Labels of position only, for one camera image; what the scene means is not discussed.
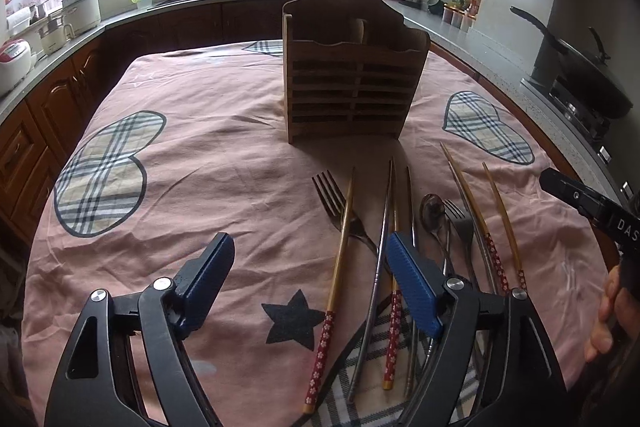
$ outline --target metal screw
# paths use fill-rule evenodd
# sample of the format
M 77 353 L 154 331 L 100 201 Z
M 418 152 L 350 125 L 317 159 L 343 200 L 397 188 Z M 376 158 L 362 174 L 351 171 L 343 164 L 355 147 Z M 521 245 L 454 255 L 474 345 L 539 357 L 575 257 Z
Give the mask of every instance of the metal screw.
M 169 279 L 169 277 L 161 277 L 154 281 L 154 288 L 156 290 L 166 290 L 169 286 L 171 286 L 171 279 Z
M 522 288 L 514 288 L 511 293 L 518 301 L 524 301 L 527 298 L 527 291 Z
M 452 277 L 447 281 L 447 286 L 452 290 L 462 290 L 462 288 L 465 287 L 465 283 L 463 283 L 460 279 Z
M 91 300 L 93 302 L 100 302 L 106 296 L 107 296 L 107 292 L 106 291 L 104 291 L 104 290 L 96 290 L 95 292 L 93 292 L 91 294 Z

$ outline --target white pot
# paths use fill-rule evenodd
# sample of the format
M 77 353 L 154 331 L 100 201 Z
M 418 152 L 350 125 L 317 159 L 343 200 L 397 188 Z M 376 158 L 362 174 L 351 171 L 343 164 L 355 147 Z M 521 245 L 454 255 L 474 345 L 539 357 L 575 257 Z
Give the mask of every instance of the white pot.
M 98 0 L 62 0 L 62 16 L 75 35 L 80 35 L 100 24 Z

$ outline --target kitchen counter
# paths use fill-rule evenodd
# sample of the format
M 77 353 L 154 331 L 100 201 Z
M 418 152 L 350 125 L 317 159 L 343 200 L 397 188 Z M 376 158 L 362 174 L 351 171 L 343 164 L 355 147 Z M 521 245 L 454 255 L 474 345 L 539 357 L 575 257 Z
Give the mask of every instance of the kitchen counter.
M 132 10 L 103 20 L 98 27 L 69 41 L 53 55 L 41 58 L 27 77 L 0 100 L 0 123 L 55 67 L 110 28 L 187 6 L 229 1 L 234 0 L 184 0 L 162 4 L 146 10 Z M 440 17 L 433 16 L 426 11 L 410 8 L 395 1 L 386 0 L 385 2 L 404 16 L 405 24 L 428 31 L 435 44 L 466 62 L 508 95 L 558 147 L 585 184 L 615 201 L 619 200 L 618 192 L 614 188 L 615 184 L 604 163 L 588 147 L 584 139 L 577 136 L 561 116 L 548 106 L 548 103 L 527 89 L 522 80 L 529 80 L 529 76 L 507 58 L 487 46 L 485 36 L 473 30 L 470 30 L 469 33 L 462 32 L 443 23 Z

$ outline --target finger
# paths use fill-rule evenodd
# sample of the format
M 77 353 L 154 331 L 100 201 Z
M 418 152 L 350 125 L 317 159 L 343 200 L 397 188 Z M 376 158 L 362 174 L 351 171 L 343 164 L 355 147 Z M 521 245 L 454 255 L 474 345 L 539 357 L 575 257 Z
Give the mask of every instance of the finger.
M 607 282 L 604 286 L 604 294 L 609 297 L 609 299 L 614 299 L 618 292 L 620 291 L 620 266 L 614 266 L 609 272 L 609 277 L 607 277 Z
M 602 295 L 600 298 L 600 305 L 598 307 L 598 320 L 600 322 L 607 322 L 609 317 L 613 313 L 613 300 L 607 297 L 607 295 Z
M 634 299 L 631 293 L 622 288 L 614 303 L 616 318 L 620 326 L 633 340 L 640 334 L 640 303 Z
M 601 353 L 608 353 L 613 344 L 613 338 L 607 325 L 601 322 L 596 322 L 593 325 L 590 336 L 591 344 L 595 349 Z
M 584 343 L 584 361 L 592 362 L 598 356 L 598 350 L 593 347 L 591 341 L 586 341 Z

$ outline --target black star print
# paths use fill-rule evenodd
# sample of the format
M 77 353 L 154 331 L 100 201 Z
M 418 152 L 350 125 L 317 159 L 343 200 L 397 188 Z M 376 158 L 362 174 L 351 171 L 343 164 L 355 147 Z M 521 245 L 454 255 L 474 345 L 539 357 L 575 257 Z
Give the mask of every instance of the black star print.
M 302 290 L 298 290 L 286 306 L 263 304 L 262 309 L 273 321 L 267 344 L 296 341 L 306 349 L 314 350 L 314 326 L 324 320 L 324 312 L 310 310 Z

